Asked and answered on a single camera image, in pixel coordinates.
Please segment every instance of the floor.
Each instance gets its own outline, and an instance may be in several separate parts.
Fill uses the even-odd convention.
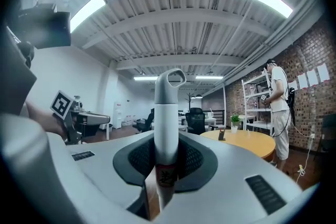
[[[137,132],[138,131],[131,126],[122,127],[117,130],[113,129],[112,132],[110,132],[110,140],[134,135]],[[83,141],[86,143],[106,141],[106,132],[98,131],[95,136],[87,137]],[[304,152],[289,150],[289,157],[283,168],[284,173],[286,173],[288,176],[296,181],[299,175],[299,173],[297,172],[299,170],[299,164],[304,167],[306,163],[306,158],[307,154]],[[319,182],[321,174],[319,164],[321,160],[320,157],[317,157],[315,161],[313,161],[313,158],[314,155],[310,154],[307,161],[306,174],[303,177],[300,177],[298,180],[298,184],[303,190]],[[155,168],[145,180],[145,184],[149,201],[150,217],[152,220],[160,213],[159,199],[156,193],[155,185]]]

